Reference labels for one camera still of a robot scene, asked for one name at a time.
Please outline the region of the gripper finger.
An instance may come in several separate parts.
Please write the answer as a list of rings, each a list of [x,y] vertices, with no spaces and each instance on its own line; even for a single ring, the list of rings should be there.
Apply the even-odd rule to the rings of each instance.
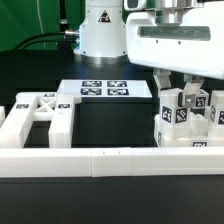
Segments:
[[[196,94],[204,83],[204,78],[198,75],[185,74],[185,87],[178,94],[178,106],[192,108],[195,106]]]
[[[171,88],[170,75],[170,70],[161,68],[153,69],[153,77],[158,88],[158,93],[161,93],[162,90]]]

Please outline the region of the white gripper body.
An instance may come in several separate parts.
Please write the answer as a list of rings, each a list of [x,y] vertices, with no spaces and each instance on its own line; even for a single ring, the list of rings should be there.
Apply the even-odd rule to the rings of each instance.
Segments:
[[[124,0],[131,63],[224,79],[224,0]]]

